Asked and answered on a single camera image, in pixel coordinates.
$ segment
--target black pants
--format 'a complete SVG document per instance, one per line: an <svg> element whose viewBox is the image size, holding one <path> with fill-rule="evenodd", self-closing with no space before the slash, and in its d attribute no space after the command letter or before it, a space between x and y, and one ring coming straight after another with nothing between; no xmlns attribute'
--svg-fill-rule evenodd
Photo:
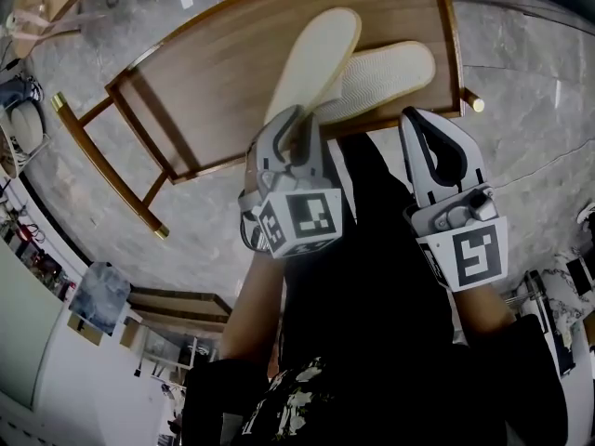
<svg viewBox="0 0 595 446"><path fill-rule="evenodd" d="M358 222L343 194L343 237L322 252L288 262L282 370L316 356L397 348L408 344L408 336L434 346L453 339L446 292L403 218L413 197L390 174L369 136L348 136L338 145L353 183ZM325 175L340 187L324 149Z"/></svg>

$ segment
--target marble floor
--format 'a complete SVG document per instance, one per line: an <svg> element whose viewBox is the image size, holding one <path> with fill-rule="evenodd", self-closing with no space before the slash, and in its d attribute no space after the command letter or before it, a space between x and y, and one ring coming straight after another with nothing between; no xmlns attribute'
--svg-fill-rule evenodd
<svg viewBox="0 0 595 446"><path fill-rule="evenodd" d="M76 113L103 98L103 86L144 49L220 0L83 0L106 17L76 38L37 47L27 61L51 96L62 91ZM464 79L486 102L457 121L476 138L509 218L509 278L586 235L577 210L595 199L595 37L523 13L455 2ZM214 292L231 304L251 257L238 236L236 166L175 188L166 183L152 209L171 229L161 242L119 199L53 115L49 147L27 168L47 207L96 260L111 261L138 286ZM130 187L143 195L157 167L115 111L89 133ZM398 134L372 134L391 171L404 178Z"/></svg>

